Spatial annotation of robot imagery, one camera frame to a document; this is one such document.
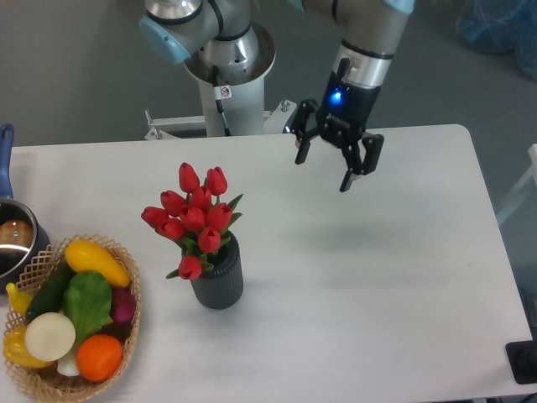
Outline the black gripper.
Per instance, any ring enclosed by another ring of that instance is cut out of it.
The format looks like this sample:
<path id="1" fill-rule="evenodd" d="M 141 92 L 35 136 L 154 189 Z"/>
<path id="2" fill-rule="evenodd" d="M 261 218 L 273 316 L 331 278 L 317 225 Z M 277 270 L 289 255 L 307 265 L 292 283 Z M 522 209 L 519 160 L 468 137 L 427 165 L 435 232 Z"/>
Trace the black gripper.
<path id="1" fill-rule="evenodd" d="M 340 192 L 349 191 L 352 182 L 359 176 L 374 172 L 383 148 L 384 136 L 365 133 L 362 137 L 362 134 L 380 89 L 380 86 L 353 86 L 342 81 L 333 71 L 321 105 L 309 98 L 301 101 L 296 109 L 290 125 L 290 132 L 295 136 L 298 148 L 295 163 L 301 165 L 305 162 L 310 141 L 319 133 L 323 140 L 341 149 L 347 163 Z M 316 123 L 308 129 L 311 117 L 315 118 Z"/>

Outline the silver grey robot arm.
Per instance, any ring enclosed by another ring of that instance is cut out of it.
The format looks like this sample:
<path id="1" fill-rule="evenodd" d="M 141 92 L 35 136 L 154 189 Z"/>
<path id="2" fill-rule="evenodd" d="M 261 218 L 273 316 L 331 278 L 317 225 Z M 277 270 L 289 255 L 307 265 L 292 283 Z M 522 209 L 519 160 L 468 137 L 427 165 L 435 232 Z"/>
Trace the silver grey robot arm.
<path id="1" fill-rule="evenodd" d="M 199 86 L 211 137 L 263 130 L 264 79 L 275 60 L 269 32 L 253 21 L 248 1 L 147 1 L 139 29 L 163 59 L 184 65 Z M 320 101 L 299 103 L 285 131 L 296 138 L 302 164 L 310 142 L 338 148 L 347 164 L 341 191 L 373 172 L 383 137 L 366 130 L 394 53 L 414 10 L 411 1 L 298 1 L 343 29 Z"/>

